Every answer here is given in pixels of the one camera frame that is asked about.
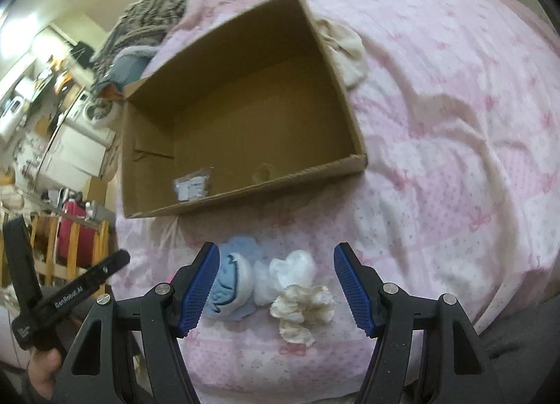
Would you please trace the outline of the person's left hand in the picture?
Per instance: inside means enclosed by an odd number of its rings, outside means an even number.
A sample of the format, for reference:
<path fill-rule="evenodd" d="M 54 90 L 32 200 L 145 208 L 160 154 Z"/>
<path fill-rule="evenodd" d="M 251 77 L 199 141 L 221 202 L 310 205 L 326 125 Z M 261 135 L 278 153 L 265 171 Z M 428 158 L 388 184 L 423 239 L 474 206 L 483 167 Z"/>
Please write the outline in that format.
<path fill-rule="evenodd" d="M 58 349 L 48 351 L 35 349 L 28 363 L 28 380 L 37 396 L 50 401 L 55 386 L 55 376 L 62 365 L 62 356 Z"/>

